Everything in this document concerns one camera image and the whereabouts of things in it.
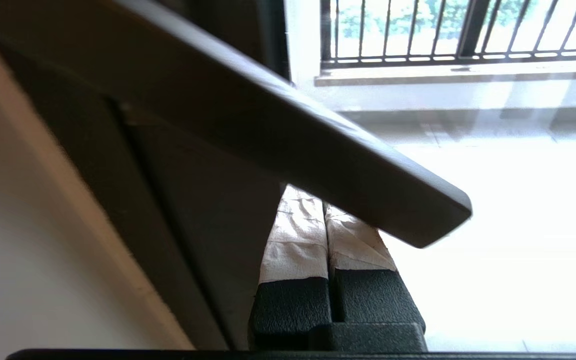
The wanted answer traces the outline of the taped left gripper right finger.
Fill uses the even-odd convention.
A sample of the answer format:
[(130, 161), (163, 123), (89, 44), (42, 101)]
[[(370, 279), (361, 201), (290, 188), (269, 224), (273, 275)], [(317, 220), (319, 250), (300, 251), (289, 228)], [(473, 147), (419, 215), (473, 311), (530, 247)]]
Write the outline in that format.
[(333, 316), (341, 322), (405, 323), (425, 320), (377, 228), (324, 205)]

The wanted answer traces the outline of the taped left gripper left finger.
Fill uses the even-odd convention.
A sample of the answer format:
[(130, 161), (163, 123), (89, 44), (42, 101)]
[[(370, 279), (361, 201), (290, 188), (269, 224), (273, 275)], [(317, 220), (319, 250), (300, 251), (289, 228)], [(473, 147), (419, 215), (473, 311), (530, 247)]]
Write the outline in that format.
[(247, 324), (253, 351), (301, 351), (332, 323), (323, 202), (287, 185), (266, 242)]

